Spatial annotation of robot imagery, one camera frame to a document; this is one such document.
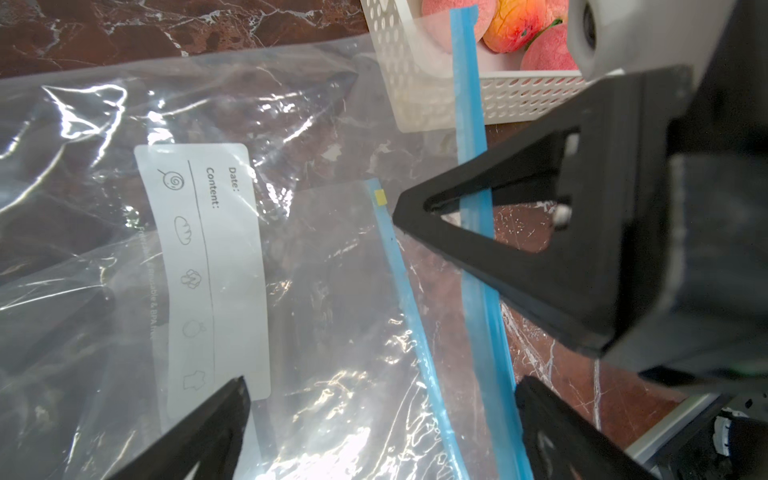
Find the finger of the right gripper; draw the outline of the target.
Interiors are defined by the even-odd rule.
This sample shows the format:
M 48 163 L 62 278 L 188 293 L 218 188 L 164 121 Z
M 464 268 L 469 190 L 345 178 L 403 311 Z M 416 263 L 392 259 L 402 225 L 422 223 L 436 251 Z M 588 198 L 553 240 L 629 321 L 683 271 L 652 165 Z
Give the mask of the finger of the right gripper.
M 394 223 L 565 347 L 604 357 L 663 276 L 668 129 L 691 95 L 684 66 L 599 80 L 406 190 Z

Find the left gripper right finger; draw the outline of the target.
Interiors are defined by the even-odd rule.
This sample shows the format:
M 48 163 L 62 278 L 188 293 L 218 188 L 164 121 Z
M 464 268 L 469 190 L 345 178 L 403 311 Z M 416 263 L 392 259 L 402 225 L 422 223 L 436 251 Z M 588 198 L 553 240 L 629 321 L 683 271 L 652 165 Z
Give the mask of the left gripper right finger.
M 539 379 L 523 377 L 515 401 L 534 479 L 655 479 Z

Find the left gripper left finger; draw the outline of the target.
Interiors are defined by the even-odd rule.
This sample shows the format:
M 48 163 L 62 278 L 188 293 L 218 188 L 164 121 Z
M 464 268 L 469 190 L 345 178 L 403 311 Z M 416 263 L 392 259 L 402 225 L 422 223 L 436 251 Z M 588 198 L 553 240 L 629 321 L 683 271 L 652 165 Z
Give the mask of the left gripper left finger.
M 112 477 L 232 479 L 250 404 L 245 378 L 230 380 Z

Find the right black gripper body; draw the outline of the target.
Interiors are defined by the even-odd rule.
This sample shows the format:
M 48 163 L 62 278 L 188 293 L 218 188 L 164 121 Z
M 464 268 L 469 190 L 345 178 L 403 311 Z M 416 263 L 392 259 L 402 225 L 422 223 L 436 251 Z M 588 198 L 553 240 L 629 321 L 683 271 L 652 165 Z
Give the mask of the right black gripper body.
M 634 217 L 604 360 L 670 388 L 767 387 L 767 5 L 739 1 L 703 78 L 636 75 Z

